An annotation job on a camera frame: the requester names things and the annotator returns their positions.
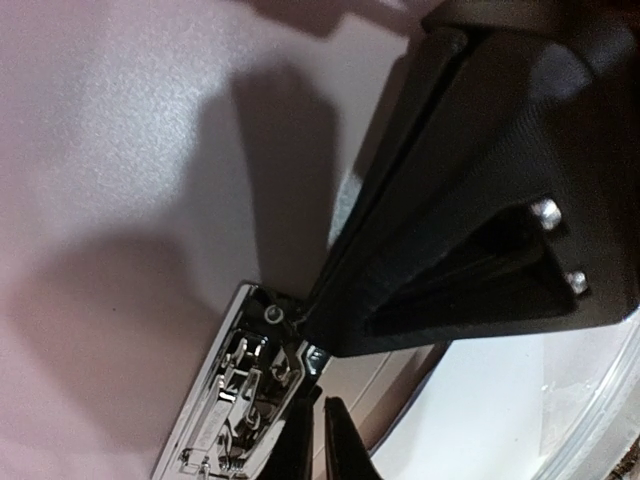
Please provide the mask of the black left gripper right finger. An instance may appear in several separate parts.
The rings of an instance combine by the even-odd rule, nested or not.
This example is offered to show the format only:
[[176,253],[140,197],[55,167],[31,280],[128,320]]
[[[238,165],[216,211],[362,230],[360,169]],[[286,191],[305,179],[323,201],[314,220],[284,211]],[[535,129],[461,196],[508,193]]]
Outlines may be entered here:
[[381,480],[358,430],[339,397],[324,404],[325,467],[331,480]]

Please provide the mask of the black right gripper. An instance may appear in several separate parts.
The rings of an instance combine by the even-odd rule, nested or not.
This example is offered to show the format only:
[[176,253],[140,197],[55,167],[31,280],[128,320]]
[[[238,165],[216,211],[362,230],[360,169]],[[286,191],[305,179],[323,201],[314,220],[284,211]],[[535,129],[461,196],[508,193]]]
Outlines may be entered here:
[[421,26],[524,32],[563,43],[597,65],[615,54],[637,64],[638,16],[638,5],[615,1],[444,1]]

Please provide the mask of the brown paper folder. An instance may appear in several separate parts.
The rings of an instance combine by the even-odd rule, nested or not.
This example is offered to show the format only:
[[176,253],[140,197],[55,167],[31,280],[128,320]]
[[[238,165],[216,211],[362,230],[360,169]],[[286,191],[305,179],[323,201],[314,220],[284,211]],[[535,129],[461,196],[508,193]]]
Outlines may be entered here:
[[1,5],[1,475],[146,479],[242,280],[305,295],[430,1]]

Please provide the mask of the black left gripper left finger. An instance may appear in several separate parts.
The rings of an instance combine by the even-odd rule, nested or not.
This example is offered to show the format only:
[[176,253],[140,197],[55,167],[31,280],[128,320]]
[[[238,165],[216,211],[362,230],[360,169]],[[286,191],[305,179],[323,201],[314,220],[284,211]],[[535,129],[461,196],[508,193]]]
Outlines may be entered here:
[[312,478],[314,404],[322,389],[290,405],[285,425],[259,474],[260,480],[309,480]]

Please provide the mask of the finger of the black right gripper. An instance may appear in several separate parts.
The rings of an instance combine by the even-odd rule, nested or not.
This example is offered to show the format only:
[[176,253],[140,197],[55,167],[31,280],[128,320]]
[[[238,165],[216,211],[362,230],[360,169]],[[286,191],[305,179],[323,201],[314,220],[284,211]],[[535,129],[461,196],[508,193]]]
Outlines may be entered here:
[[302,333],[338,357],[466,338],[610,325],[639,304],[639,133],[631,62],[597,65],[531,34],[493,34],[480,71],[493,137],[457,208],[433,219],[484,222],[493,286],[444,310],[305,312]]
[[484,222],[434,220],[493,137],[480,71],[493,32],[441,25],[426,32],[355,206],[309,298],[312,312],[452,309],[493,286]]

